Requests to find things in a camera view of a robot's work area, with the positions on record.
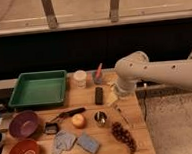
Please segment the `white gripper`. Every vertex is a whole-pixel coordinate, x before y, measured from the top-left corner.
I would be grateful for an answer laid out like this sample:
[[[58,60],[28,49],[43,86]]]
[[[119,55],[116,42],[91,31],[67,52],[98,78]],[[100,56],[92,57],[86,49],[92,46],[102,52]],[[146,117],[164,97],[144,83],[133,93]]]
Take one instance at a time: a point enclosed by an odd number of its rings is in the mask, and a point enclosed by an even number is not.
[[[109,96],[106,99],[107,105],[109,107],[118,100],[118,97],[122,98],[125,96],[132,95],[135,91],[135,83],[120,85],[115,82],[112,84],[112,89],[113,91],[109,93]]]

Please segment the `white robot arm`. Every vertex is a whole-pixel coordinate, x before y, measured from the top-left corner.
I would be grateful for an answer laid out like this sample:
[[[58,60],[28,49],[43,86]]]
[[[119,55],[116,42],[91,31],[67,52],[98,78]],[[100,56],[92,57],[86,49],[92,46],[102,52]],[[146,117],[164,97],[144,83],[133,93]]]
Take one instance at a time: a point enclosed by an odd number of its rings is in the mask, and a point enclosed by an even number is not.
[[[115,64],[117,79],[106,99],[109,107],[123,96],[132,95],[139,80],[192,90],[192,59],[150,62],[148,55],[136,51]]]

